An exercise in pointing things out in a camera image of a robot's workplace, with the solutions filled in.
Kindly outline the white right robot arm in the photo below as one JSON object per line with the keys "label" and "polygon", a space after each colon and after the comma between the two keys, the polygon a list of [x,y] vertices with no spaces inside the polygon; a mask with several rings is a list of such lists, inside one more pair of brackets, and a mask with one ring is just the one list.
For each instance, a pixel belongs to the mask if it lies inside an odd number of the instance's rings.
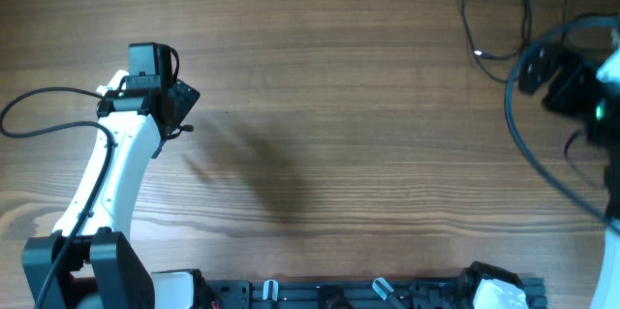
{"label": "white right robot arm", "polygon": [[582,129],[567,140],[564,155],[572,141],[585,138],[587,144],[603,151],[604,188],[608,202],[604,210],[592,206],[554,177],[525,144],[512,115],[512,87],[505,96],[505,115],[512,138],[534,170],[577,207],[604,224],[604,255],[590,306],[619,306],[619,52],[605,61],[592,60],[575,50],[549,40],[538,40],[523,50],[511,70],[509,82],[516,81],[521,92],[533,94],[549,83],[543,107],[555,114],[582,123]]}

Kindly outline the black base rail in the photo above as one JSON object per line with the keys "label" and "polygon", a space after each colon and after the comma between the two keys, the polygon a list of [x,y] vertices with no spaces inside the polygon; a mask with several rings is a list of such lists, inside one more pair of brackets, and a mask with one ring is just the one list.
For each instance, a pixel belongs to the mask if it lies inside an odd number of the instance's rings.
{"label": "black base rail", "polygon": [[[247,280],[211,280],[208,287],[217,298],[212,308],[242,309],[325,309],[325,308],[389,308],[369,281],[351,282],[281,282],[275,299],[264,298],[264,285]],[[464,308],[454,298],[455,278],[420,278],[413,281],[392,281],[396,298],[407,308]]]}

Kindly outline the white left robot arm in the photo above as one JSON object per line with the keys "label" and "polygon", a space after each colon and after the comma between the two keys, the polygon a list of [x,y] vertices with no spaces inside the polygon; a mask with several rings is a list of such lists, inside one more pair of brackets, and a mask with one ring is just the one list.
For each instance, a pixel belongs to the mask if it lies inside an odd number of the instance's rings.
{"label": "white left robot arm", "polygon": [[50,235],[29,239],[22,266],[38,308],[153,308],[155,286],[128,235],[149,162],[192,126],[200,94],[178,78],[177,51],[128,47],[129,69],[96,92],[97,139]]}

